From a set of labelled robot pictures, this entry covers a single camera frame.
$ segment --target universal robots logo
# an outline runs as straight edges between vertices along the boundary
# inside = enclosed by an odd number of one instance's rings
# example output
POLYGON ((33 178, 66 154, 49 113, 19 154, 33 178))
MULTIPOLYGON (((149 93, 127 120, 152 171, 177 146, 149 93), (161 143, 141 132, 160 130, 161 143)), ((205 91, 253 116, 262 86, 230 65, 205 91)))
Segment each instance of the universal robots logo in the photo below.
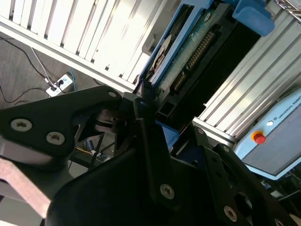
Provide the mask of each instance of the universal robots logo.
POLYGON ((277 119, 281 119, 282 117, 284 117, 291 110, 291 108, 293 108, 294 105, 296 105, 300 100, 301 100, 301 96, 298 97, 288 108, 286 108, 286 110, 281 115, 279 115, 278 117, 275 117, 274 121, 276 121, 277 119))

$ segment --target bolt head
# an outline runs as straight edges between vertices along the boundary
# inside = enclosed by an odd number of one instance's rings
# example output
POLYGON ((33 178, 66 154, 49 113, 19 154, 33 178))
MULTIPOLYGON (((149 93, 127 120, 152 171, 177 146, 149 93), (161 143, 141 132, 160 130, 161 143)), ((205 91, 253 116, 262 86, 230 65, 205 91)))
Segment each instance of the bolt head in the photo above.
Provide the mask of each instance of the bolt head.
POLYGON ((223 146, 222 148, 224 149, 225 152, 229 152, 230 151, 229 148, 226 147, 226 146, 223 146))
POLYGON ((233 222, 237 221, 237 215, 236 212, 230 207, 230 206, 225 206, 224 207, 224 213, 226 216, 233 222))
POLYGON ((109 94, 111 97, 117 97, 116 93, 114 93, 114 92, 109 91, 108 94, 109 94))
POLYGON ((284 225, 282 224, 282 222, 281 222, 280 220, 278 220, 278 219, 275 219, 275 224, 276 224, 277 226, 284 226, 284 225))
POLYGON ((167 199, 171 200, 174 198, 174 190, 170 185, 162 184, 160 186, 160 192, 167 199))
POLYGON ((205 17, 204 21, 207 22, 211 17, 211 13, 208 13, 207 16, 205 17))
POLYGON ((200 134, 204 134, 204 131, 203 131, 201 128, 198 128, 198 132, 199 132, 200 134))
POLYGON ((10 123, 12 129, 18 132, 26 132, 32 128, 32 123, 27 119, 15 119, 10 123))
POLYGON ((47 134, 46 140, 53 145, 62 145, 65 142, 65 136, 60 132, 50 132, 47 134))

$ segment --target green circuit board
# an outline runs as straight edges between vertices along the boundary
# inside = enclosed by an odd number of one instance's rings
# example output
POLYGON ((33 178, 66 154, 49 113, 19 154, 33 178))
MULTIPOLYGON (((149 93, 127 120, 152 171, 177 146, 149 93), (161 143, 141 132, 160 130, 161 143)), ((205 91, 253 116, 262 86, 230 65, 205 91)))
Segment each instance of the green circuit board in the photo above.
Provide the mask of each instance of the green circuit board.
POLYGON ((156 97, 161 95, 177 77, 180 76, 181 78, 183 68, 191 60, 191 56, 195 53, 206 34, 208 34, 210 28, 221 18, 222 13, 218 8, 216 10, 209 9, 198 20, 155 89, 154 94, 156 97))

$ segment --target power strip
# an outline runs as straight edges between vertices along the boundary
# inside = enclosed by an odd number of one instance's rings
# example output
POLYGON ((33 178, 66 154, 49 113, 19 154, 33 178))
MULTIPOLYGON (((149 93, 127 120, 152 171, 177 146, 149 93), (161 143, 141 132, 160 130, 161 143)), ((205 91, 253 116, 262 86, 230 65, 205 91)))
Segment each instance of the power strip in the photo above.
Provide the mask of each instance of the power strip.
POLYGON ((56 90, 52 90, 51 89, 51 87, 49 87, 47 90, 46 90, 46 92, 51 96, 51 97, 55 97, 55 96, 57 96, 58 94, 60 94, 61 93, 61 90, 64 90, 64 89, 66 89, 68 86, 70 86, 72 83, 73 83, 73 81, 72 81, 72 79, 68 76, 69 74, 64 74, 59 80, 57 80, 57 82, 55 83, 55 85, 54 85, 54 87, 56 88, 56 90), (60 88, 61 89, 59 89, 59 87, 58 87, 58 83, 60 82, 60 81, 63 81, 63 84, 62 85, 60 85, 60 88))

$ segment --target circuit board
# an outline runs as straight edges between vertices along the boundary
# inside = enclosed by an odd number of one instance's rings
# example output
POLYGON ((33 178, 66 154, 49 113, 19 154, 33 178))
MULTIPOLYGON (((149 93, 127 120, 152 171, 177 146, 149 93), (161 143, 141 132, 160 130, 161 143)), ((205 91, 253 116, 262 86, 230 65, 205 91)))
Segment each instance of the circuit board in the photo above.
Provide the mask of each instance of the circuit board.
POLYGON ((183 78, 183 68, 187 68, 189 64, 193 63, 194 55, 198 52, 198 57, 202 54, 202 51, 206 49, 206 44, 209 42, 208 34, 210 34, 210 29, 212 26, 221 18, 221 15, 225 9, 209 9, 206 13, 198 20, 194 26, 192 32, 188 36, 187 40, 184 42, 183 46, 175 56, 174 60, 168 67, 165 75, 159 82, 157 88, 155 89, 155 96, 158 97, 169 88, 169 86, 178 79, 179 82, 183 78), (199 47, 202 46, 204 42, 203 49, 198 51, 199 47))

